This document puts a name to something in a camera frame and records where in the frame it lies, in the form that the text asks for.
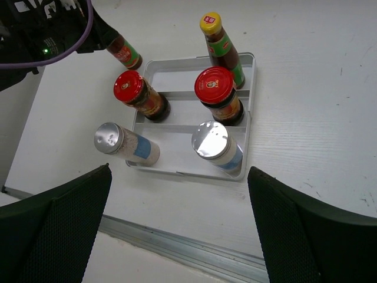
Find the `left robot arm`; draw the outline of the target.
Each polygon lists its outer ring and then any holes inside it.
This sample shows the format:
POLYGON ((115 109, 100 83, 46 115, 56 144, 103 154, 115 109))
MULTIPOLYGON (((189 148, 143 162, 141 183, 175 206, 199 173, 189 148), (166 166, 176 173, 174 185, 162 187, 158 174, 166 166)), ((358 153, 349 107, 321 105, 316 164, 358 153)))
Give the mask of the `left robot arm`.
POLYGON ((1 90, 73 52, 104 50, 118 35, 91 1, 1 1, 1 90))

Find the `white silver-cap shaker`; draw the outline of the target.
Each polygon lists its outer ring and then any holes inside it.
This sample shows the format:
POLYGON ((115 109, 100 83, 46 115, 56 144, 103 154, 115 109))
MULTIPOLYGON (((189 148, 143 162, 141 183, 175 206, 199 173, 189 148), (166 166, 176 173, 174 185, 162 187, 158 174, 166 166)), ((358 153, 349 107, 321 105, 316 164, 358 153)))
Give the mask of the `white silver-cap shaker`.
POLYGON ((228 174, 235 174, 242 168, 241 147, 218 121, 201 123, 191 137, 191 145, 199 157, 228 174))
POLYGON ((160 157, 160 148, 153 141, 113 122, 99 126, 94 145, 101 153, 143 166, 154 165, 160 157))

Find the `red-lid sauce jar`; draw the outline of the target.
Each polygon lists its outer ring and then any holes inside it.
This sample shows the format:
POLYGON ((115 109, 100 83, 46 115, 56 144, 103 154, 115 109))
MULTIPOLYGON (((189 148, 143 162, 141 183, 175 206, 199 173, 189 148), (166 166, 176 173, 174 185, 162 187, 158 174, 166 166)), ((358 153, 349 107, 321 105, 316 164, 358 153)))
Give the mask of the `red-lid sauce jar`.
POLYGON ((152 122, 159 122, 170 114, 170 103, 137 71, 123 72, 115 81, 113 93, 117 100, 136 109, 152 122))
POLYGON ((196 78, 194 92, 215 121, 225 126, 235 126, 242 121, 244 107, 229 70, 218 66, 205 69, 196 78))

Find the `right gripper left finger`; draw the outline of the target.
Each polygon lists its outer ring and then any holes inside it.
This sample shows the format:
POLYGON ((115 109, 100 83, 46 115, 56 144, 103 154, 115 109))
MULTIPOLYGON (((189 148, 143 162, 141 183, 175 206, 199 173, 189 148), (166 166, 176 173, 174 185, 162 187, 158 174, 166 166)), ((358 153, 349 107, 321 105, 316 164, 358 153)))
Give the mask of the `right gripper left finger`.
POLYGON ((102 165, 1 207, 1 282, 81 282, 112 182, 102 165))

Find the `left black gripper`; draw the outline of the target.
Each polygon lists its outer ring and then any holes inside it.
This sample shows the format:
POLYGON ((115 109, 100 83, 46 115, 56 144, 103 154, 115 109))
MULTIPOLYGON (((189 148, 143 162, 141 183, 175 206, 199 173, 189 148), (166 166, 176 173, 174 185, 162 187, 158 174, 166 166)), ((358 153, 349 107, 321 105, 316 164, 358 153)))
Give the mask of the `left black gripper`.
MULTIPOLYGON (((75 33, 81 38, 87 26, 88 8, 86 1, 75 1, 75 33)), ((92 8, 93 21, 91 31, 85 41, 76 49, 77 53, 91 53, 106 49, 118 36, 119 32, 108 25, 92 8)))

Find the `tall sauce bottle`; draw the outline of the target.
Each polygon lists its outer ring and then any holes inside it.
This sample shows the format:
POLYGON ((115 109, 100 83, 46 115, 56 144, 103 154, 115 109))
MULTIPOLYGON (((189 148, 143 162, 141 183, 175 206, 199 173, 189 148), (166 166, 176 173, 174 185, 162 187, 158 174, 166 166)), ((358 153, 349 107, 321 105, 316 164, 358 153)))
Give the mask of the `tall sauce bottle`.
POLYGON ((237 89, 244 86, 245 75, 239 54, 223 28, 221 17, 216 12, 205 13, 200 20, 210 60, 213 66, 223 67, 232 74, 237 89))
POLYGON ((119 35, 111 42, 107 47, 107 51, 128 70, 137 70, 143 63, 142 56, 122 35, 119 35))

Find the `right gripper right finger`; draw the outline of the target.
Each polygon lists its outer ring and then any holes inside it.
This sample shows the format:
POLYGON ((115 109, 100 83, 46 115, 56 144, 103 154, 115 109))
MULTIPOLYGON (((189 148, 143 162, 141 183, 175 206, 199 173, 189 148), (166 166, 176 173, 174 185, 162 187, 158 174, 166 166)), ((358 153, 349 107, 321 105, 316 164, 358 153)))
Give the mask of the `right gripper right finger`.
POLYGON ((247 183, 270 282, 376 282, 376 218, 251 167, 247 183))

